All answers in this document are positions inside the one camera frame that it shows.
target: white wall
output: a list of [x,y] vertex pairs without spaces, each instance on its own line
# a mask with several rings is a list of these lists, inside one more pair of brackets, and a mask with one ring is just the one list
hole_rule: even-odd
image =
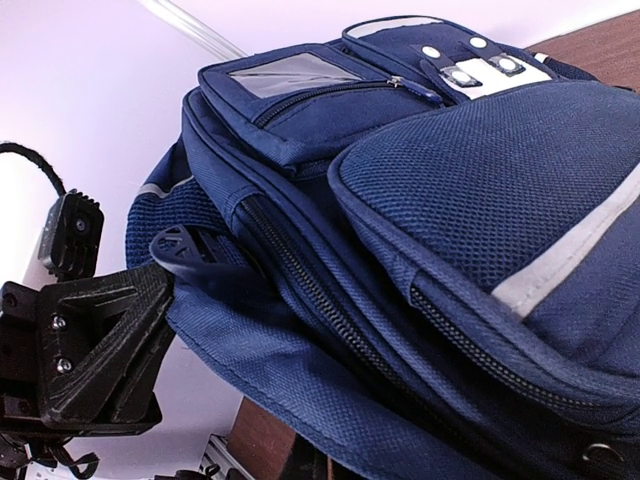
[[[124,268],[127,209],[180,131],[180,103],[207,52],[134,0],[0,0],[0,140],[41,151],[98,199],[99,272]],[[44,175],[0,156],[0,281],[20,280],[55,200]],[[74,442],[99,474],[136,478],[197,465],[211,432],[230,429],[240,395],[175,342],[156,388],[165,421],[140,438]]]
[[[247,52],[326,41],[361,20],[413,13],[525,46],[640,8],[640,0],[176,3]],[[180,100],[196,71],[214,61],[135,0],[0,0],[0,140],[41,151],[68,187],[101,202],[106,224],[98,273],[124,267],[128,207],[177,136]],[[54,199],[34,167],[0,157],[0,282],[22,277]],[[239,399],[180,343],[165,361],[157,391],[165,421],[154,431],[74,444],[78,453],[98,450],[101,476],[195,466],[208,433],[230,427]]]

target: wooden table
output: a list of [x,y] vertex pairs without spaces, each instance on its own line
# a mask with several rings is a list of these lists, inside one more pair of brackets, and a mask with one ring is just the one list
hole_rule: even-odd
[[640,92],[640,10],[530,47]]

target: zipper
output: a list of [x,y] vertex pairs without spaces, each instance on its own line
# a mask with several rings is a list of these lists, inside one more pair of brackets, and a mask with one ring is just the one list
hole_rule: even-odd
[[432,422],[431,427],[436,425],[441,433],[448,434],[450,439],[456,441],[460,446],[470,447],[466,438],[437,415],[377,352],[339,303],[315,280],[318,275],[310,263],[304,261],[302,255],[295,249],[296,242],[284,229],[275,228],[257,200],[250,197],[240,205],[254,223],[257,236],[266,242],[266,245],[263,246],[270,254],[276,256],[277,264],[303,289],[306,297],[329,321],[332,330],[339,336],[343,344],[349,347],[362,366],[373,372],[376,377],[382,377],[386,383],[393,387],[395,393],[394,391],[389,392],[385,400],[393,404],[402,401],[406,403],[406,400],[410,402],[402,412],[396,413],[410,417],[410,421],[423,428],[425,427],[425,419],[428,419]]
[[386,80],[386,81],[361,82],[361,83],[351,83],[348,85],[336,85],[333,87],[317,88],[309,92],[304,92],[298,95],[294,95],[293,97],[283,100],[282,102],[279,102],[275,104],[273,107],[265,110],[263,113],[258,115],[258,117],[254,120],[253,123],[258,128],[264,128],[274,119],[276,119],[277,117],[279,117],[284,112],[294,107],[298,103],[304,102],[311,98],[319,97],[321,95],[326,95],[329,93],[336,93],[336,92],[370,90],[375,88],[391,88],[391,87],[392,88],[404,87],[407,90],[409,90],[411,93],[424,98],[426,101],[430,103],[435,103],[437,105],[440,105],[443,102],[442,97],[438,95],[436,92],[434,92],[433,90],[430,90],[427,87],[423,87],[422,85],[416,82],[406,80],[403,77],[392,76],[389,80]]
[[507,385],[512,390],[547,406],[561,408],[597,407],[597,405],[591,402],[582,402],[562,397],[556,393],[544,390],[507,369],[467,337],[462,330],[460,330],[451,320],[445,317],[433,305],[433,303],[431,303],[431,301],[413,285],[411,286],[411,300],[413,305],[441,334],[447,338],[447,340],[454,344],[485,372],[489,373],[492,377]]

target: backpack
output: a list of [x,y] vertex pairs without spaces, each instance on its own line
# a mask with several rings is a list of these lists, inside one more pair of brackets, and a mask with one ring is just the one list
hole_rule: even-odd
[[424,16],[208,66],[133,204],[206,364],[366,478],[638,478],[640,98]]

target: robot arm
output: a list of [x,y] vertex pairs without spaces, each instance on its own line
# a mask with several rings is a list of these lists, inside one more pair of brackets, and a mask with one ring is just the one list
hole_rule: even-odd
[[8,282],[0,291],[5,478],[31,461],[90,478],[97,457],[74,461],[65,443],[137,435],[162,419],[153,388],[174,336],[165,320],[173,277],[152,264],[92,278],[102,213],[88,197],[59,187],[38,253],[58,283],[36,291]]

